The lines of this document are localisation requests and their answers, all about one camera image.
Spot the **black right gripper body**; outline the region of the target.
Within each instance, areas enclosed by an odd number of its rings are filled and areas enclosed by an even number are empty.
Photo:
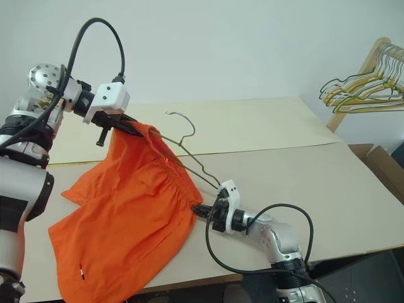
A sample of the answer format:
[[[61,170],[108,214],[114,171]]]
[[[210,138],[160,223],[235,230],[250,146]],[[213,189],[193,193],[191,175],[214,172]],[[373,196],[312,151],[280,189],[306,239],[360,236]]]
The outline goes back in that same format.
[[[217,196],[212,209],[210,220],[212,229],[218,232],[232,233],[231,219],[234,212],[234,201]]]

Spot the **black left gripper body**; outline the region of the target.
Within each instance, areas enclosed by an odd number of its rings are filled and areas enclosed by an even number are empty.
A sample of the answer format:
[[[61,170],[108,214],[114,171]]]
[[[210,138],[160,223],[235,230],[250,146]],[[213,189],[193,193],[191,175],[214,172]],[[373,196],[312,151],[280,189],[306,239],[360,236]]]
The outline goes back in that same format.
[[[121,115],[122,114],[107,114],[104,111],[98,111],[95,113],[91,119],[91,123],[102,128],[99,139],[96,142],[97,146],[104,146],[108,132],[112,128],[115,128],[114,125],[121,120]]]

